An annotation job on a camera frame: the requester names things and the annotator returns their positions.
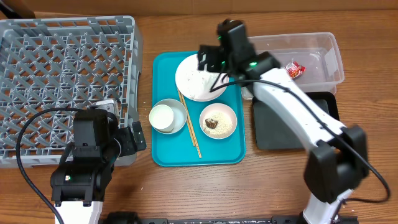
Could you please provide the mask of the large white plate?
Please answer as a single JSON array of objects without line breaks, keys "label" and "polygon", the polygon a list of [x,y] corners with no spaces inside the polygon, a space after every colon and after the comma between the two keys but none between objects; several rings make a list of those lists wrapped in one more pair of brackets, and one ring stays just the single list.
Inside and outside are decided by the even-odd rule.
[{"label": "large white plate", "polygon": [[223,94],[226,87],[210,92],[212,88],[229,82],[229,76],[197,69],[196,54],[185,58],[177,67],[175,82],[180,93],[193,101],[211,101]]}]

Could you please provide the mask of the white paper cup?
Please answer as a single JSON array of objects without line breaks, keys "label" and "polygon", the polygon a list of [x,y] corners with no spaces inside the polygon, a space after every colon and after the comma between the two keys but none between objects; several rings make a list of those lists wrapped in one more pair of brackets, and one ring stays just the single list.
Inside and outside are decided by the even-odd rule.
[{"label": "white paper cup", "polygon": [[174,128],[174,112],[167,105],[157,105],[150,111],[149,121],[153,128],[163,133],[169,133]]}]

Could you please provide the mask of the wooden chopstick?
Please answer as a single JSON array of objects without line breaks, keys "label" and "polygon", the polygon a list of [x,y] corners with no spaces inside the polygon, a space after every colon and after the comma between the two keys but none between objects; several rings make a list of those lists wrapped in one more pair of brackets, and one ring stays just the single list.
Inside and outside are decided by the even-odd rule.
[{"label": "wooden chopstick", "polygon": [[193,130],[193,126],[192,126],[192,122],[191,122],[190,115],[189,115],[189,112],[188,112],[188,108],[187,108],[187,105],[186,105],[186,102],[185,102],[185,98],[181,94],[180,90],[177,90],[177,93],[178,93],[178,96],[180,98],[180,102],[184,106],[186,114],[187,114],[186,123],[187,123],[187,127],[188,127],[188,130],[189,130],[189,133],[190,133],[192,144],[196,147],[197,146],[197,141],[195,140],[195,133],[194,133],[194,130]]},{"label": "wooden chopstick", "polygon": [[188,111],[188,107],[187,107],[185,98],[181,94],[180,90],[177,90],[177,92],[178,92],[178,96],[180,98],[180,101],[184,105],[184,108],[185,108],[186,113],[187,113],[187,126],[188,126],[188,129],[189,129],[190,137],[192,139],[192,143],[196,147],[198,156],[201,159],[202,156],[201,156],[200,147],[198,145],[198,141],[197,141],[197,138],[196,138],[196,134],[195,134],[195,131],[194,131],[194,128],[193,128],[193,124],[192,124],[192,121],[191,121],[191,118],[190,118],[190,114],[189,114],[189,111]]}]

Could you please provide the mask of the small pink bowl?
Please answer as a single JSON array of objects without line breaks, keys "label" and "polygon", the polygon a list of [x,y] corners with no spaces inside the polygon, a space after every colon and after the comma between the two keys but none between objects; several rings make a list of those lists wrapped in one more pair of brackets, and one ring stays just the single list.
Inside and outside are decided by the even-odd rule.
[{"label": "small pink bowl", "polygon": [[213,103],[203,109],[199,124],[209,138],[226,139],[236,130],[238,119],[234,110],[228,105]]}]

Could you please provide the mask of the white bowl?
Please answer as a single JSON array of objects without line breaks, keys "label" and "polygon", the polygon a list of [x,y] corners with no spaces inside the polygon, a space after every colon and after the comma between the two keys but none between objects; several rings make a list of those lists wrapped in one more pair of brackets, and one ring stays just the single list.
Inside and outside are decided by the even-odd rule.
[{"label": "white bowl", "polygon": [[162,133],[162,134],[174,134],[178,131],[180,131],[184,126],[187,121],[187,114],[185,111],[184,106],[182,103],[178,100],[175,99],[164,99],[156,103],[153,107],[157,105],[167,105],[172,108],[174,112],[174,128],[171,132],[169,133],[163,133],[155,129],[156,131]]}]

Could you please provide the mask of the brown food scrap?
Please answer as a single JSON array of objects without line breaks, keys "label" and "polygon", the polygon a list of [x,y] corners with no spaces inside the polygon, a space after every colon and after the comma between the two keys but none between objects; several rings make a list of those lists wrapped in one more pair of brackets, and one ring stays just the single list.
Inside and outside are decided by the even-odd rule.
[{"label": "brown food scrap", "polygon": [[210,129],[215,129],[215,128],[217,127],[217,125],[218,125],[218,121],[217,121],[217,120],[214,120],[214,119],[211,119],[211,118],[207,118],[207,119],[205,120],[205,124],[206,124],[206,126],[207,126],[208,128],[210,128]]}]

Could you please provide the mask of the red snack wrapper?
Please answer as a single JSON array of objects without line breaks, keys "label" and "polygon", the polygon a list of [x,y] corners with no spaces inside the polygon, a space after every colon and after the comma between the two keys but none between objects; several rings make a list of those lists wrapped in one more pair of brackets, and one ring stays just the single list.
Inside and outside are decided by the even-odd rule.
[{"label": "red snack wrapper", "polygon": [[299,65],[296,61],[293,61],[285,66],[285,70],[291,79],[295,79],[301,76],[305,72],[306,68],[302,65]]}]

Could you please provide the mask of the pile of rice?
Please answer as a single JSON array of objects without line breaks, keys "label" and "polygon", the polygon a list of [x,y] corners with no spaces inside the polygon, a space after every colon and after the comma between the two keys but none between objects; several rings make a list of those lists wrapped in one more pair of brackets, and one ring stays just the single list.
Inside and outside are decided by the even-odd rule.
[{"label": "pile of rice", "polygon": [[[205,120],[207,118],[211,118],[218,121],[218,125],[215,129],[210,129],[206,126]],[[208,114],[205,117],[204,121],[202,122],[202,125],[203,125],[203,130],[207,135],[217,139],[228,137],[233,128],[231,118],[227,114],[222,112],[212,112]]]}]

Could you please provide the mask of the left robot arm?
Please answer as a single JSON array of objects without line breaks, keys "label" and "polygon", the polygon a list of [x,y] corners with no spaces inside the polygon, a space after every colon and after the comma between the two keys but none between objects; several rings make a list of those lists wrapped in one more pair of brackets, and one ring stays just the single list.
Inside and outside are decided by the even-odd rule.
[{"label": "left robot arm", "polygon": [[74,141],[50,178],[56,223],[98,223],[116,161],[146,149],[138,121],[121,128],[115,114],[92,108],[76,112]]}]

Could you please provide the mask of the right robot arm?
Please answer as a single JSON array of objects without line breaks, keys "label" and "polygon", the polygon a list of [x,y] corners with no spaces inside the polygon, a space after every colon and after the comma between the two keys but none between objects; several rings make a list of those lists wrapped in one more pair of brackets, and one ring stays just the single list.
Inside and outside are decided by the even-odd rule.
[{"label": "right robot arm", "polygon": [[200,46],[198,69],[227,74],[282,118],[308,153],[304,180],[311,196],[302,217],[306,223],[333,223],[369,174],[364,131],[325,113],[269,52],[257,54],[242,21],[226,19],[217,35],[218,46]]}]

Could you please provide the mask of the grey dishwasher rack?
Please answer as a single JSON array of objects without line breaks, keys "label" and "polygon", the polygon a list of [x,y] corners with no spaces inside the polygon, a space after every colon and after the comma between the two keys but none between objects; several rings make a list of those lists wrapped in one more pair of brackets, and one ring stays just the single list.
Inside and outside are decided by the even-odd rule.
[{"label": "grey dishwasher rack", "polygon": [[115,99],[119,125],[139,119],[143,39],[131,16],[1,21],[1,167],[57,164],[73,110]]}]

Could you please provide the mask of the teal plastic tray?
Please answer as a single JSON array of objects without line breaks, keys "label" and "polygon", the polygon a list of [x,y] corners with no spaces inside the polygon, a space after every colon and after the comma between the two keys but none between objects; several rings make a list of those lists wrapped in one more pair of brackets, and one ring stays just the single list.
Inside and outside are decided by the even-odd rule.
[{"label": "teal plastic tray", "polygon": [[[164,99],[179,100],[175,84],[175,72],[179,64],[195,52],[163,53],[154,59],[152,73],[152,104]],[[239,163],[246,153],[243,100],[239,86],[227,87],[224,93],[208,102],[186,99],[190,118],[198,140],[201,156],[193,146],[189,130],[184,126],[173,134],[162,134],[152,129],[152,158],[160,166],[204,166]],[[236,114],[237,127],[225,139],[212,139],[200,127],[201,112],[212,103],[229,106]]]}]

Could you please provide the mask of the black tray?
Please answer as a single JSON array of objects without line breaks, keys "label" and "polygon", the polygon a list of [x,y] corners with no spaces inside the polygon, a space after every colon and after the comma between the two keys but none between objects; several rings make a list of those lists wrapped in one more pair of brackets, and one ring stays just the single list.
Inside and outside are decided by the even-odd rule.
[{"label": "black tray", "polygon": [[[308,92],[307,96],[332,118],[340,119],[334,94],[328,91]],[[252,99],[252,112],[258,149],[266,151],[303,149],[297,136],[279,115],[257,98]]]}]

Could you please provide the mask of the clear plastic bin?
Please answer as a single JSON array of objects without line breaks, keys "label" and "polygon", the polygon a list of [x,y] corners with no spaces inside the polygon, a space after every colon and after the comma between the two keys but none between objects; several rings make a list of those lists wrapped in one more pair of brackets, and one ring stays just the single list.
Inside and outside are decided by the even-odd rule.
[{"label": "clear plastic bin", "polygon": [[304,92],[329,91],[345,79],[343,63],[335,36],[330,32],[263,35],[250,37],[257,53],[269,52],[282,66],[293,62],[305,67],[295,78]]}]

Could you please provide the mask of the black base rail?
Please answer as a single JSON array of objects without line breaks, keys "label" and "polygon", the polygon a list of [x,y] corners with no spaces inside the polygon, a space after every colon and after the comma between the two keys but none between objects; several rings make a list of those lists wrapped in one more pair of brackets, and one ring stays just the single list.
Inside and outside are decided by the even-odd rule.
[{"label": "black base rail", "polygon": [[136,212],[113,212],[99,221],[100,224],[297,224],[305,223],[299,216],[273,216],[270,218],[213,218],[169,220],[167,218],[139,218]]}]

